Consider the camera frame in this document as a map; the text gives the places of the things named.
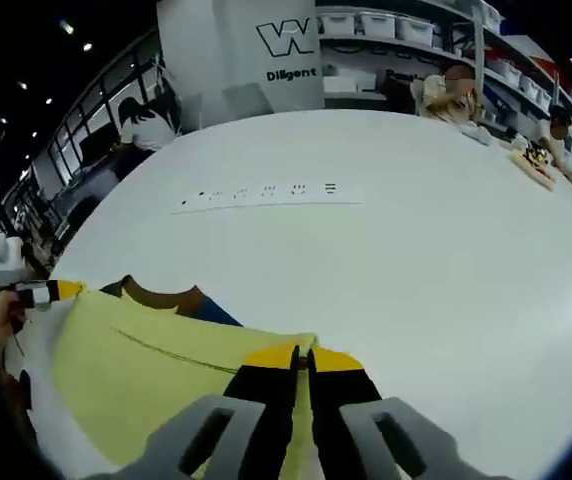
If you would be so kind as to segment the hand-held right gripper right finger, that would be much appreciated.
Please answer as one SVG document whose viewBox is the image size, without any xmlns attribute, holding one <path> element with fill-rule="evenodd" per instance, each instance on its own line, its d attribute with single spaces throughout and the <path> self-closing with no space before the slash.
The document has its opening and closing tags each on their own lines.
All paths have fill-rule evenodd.
<svg viewBox="0 0 572 480">
<path fill-rule="evenodd" d="M 452 435 L 397 397 L 384 398 L 362 364 L 309 351 L 312 433 L 327 479 L 488 479 Z"/>
</svg>

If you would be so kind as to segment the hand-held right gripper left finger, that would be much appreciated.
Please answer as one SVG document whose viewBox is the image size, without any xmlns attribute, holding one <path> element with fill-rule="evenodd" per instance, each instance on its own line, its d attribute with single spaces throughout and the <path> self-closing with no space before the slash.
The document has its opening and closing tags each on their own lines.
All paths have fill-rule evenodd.
<svg viewBox="0 0 572 480">
<path fill-rule="evenodd" d="M 248 356 L 221 395 L 205 395 L 157 428 L 143 453 L 96 479 L 277 479 L 293 433 L 299 346 Z"/>
</svg>

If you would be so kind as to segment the person's left hand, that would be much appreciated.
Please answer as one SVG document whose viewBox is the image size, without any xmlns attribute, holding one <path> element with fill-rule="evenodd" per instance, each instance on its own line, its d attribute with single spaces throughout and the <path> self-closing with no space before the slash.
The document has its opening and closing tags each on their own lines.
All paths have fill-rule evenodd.
<svg viewBox="0 0 572 480">
<path fill-rule="evenodd" d="M 13 335 L 13 325 L 23 327 L 25 323 L 25 306 L 20 302 L 17 292 L 0 291 L 0 349 L 4 347 L 9 337 Z"/>
</svg>

